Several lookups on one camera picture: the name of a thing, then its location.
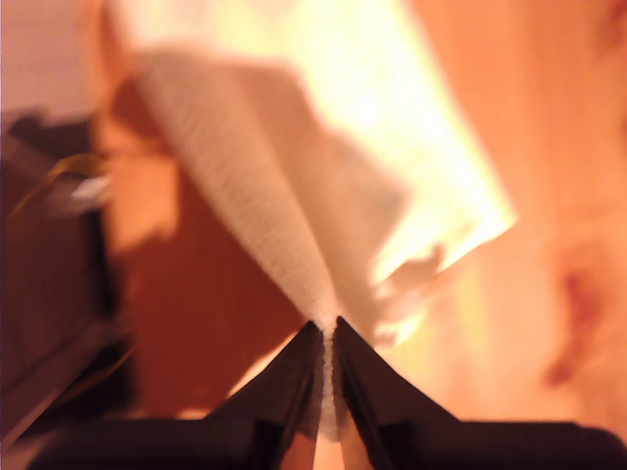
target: wooden surface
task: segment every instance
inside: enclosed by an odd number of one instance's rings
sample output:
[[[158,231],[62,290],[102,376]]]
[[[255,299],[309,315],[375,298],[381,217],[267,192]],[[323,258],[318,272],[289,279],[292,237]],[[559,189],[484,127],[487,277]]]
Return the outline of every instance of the wooden surface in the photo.
[[[617,2],[416,0],[520,213],[454,266],[397,370],[460,417],[627,439],[627,23]]]
[[[460,418],[575,419],[627,439],[620,2],[413,4],[520,221],[438,279],[422,327],[381,353]],[[154,414],[212,407],[301,320],[221,230],[103,51],[110,238],[142,397]]]

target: folded cloth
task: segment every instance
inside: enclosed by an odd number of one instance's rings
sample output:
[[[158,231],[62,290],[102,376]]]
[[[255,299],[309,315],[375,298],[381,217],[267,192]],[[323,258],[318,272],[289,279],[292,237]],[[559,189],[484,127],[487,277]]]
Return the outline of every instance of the folded cloth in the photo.
[[[384,325],[394,344],[388,326],[415,317],[419,287],[513,224],[402,3],[109,6],[207,203],[327,338],[342,314],[372,343]]]

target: dark object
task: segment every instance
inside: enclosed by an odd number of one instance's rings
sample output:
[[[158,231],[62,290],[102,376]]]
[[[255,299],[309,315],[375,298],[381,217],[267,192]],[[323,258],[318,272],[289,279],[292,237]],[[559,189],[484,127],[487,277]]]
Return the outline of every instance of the dark object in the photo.
[[[321,334],[308,323],[239,393],[200,421],[86,425],[59,436],[31,470],[279,468],[311,397]],[[339,319],[344,395],[373,467],[627,468],[627,449],[572,423],[461,422],[398,376]]]
[[[43,116],[28,115],[16,119],[9,133],[37,151],[58,161],[73,154],[90,152],[91,117],[77,122],[46,126]]]
[[[132,384],[125,359],[130,353],[125,340],[103,348],[28,427],[21,439],[44,436],[62,426],[99,419],[108,412],[128,408],[131,405]]]
[[[116,336],[98,216],[52,216],[45,192],[21,205],[57,156],[19,140],[15,128],[2,135],[3,450]],[[68,132],[78,143],[67,151],[89,150],[81,128]]]

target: white cloth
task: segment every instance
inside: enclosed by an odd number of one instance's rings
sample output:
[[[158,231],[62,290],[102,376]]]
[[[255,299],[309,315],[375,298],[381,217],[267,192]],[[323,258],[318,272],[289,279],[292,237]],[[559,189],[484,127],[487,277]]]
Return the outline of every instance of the white cloth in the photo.
[[[323,330],[341,313],[376,340],[377,325],[416,312],[418,286],[513,224],[397,1],[111,5],[146,101],[208,204]]]

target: white fabric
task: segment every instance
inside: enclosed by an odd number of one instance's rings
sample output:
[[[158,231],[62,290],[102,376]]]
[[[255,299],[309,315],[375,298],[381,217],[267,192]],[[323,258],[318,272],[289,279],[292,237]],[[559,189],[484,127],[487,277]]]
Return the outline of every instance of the white fabric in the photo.
[[[378,326],[411,318],[437,270],[513,224],[402,4],[112,6],[145,98],[208,203],[322,329],[341,313],[376,340]]]

